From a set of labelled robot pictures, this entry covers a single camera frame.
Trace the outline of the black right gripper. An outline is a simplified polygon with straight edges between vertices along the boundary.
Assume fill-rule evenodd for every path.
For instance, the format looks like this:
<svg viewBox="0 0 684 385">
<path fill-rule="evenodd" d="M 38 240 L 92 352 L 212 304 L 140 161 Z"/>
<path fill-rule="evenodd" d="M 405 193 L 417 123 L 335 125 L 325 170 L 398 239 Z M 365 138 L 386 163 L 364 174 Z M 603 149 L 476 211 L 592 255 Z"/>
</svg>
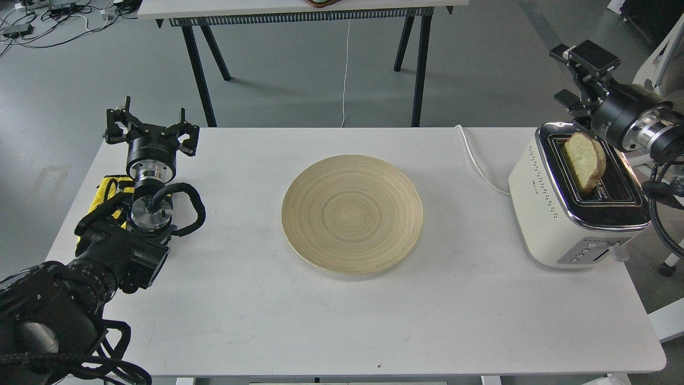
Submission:
<svg viewBox="0 0 684 385">
<path fill-rule="evenodd" d="M 620 58 L 589 40 L 559 44 L 549 56 L 569 69 L 580 90 L 581 98 L 567 89 L 554 95 L 577 129 L 622 152 L 675 152 L 674 103 L 641 85 L 615 81 Z"/>
</svg>

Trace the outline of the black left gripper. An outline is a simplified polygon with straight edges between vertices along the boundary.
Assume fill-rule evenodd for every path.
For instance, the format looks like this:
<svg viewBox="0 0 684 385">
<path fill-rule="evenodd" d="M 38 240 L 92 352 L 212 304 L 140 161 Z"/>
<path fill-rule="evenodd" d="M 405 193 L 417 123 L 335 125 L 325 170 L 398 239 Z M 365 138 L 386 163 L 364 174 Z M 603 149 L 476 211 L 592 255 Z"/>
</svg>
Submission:
<svg viewBox="0 0 684 385">
<path fill-rule="evenodd" d="M 129 142 L 126 172 L 133 180 L 171 181 L 176 177 L 176 152 L 195 156 L 199 131 L 198 125 L 186 120 L 182 107 L 179 122 L 167 127 L 164 135 L 142 136 L 142 122 L 130 113 L 130 96 L 127 96 L 123 106 L 106 110 L 103 138 L 107 144 Z"/>
</svg>

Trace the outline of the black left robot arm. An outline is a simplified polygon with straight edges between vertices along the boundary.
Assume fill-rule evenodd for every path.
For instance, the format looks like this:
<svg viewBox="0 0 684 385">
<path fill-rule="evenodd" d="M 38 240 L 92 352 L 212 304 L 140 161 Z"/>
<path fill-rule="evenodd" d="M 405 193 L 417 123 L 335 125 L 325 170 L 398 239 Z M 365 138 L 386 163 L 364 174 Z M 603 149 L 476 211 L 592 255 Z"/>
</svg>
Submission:
<svg viewBox="0 0 684 385">
<path fill-rule="evenodd" d="M 198 125 L 145 124 L 130 100 L 106 112 L 105 142 L 128 146 L 126 174 L 103 181 L 100 204 L 78 222 L 75 258 L 45 261 L 2 281 L 2 384 L 53 384 L 72 375 L 109 384 L 151 384 L 123 356 L 130 326 L 104 318 L 118 291 L 149 288 L 169 241 L 199 229 L 206 209 L 198 191 L 174 183 L 176 156 L 195 156 Z"/>
</svg>

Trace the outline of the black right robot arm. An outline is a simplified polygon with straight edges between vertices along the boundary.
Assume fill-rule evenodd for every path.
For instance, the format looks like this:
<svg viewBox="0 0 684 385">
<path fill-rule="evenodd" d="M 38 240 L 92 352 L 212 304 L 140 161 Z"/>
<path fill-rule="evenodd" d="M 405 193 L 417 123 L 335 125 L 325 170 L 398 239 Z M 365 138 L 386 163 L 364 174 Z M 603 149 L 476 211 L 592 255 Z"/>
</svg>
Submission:
<svg viewBox="0 0 684 385">
<path fill-rule="evenodd" d="M 592 41 L 559 44 L 549 55 L 566 66 L 579 88 L 579 95 L 564 89 L 554 96 L 574 126 L 618 151 L 642 149 L 654 161 L 643 192 L 660 241 L 682 258 L 682 246 L 667 233 L 657 212 L 657 204 L 682 210 L 682 182 L 664 182 L 669 168 L 682 163 L 682 114 L 654 91 L 615 80 L 612 73 L 620 59 Z"/>
</svg>

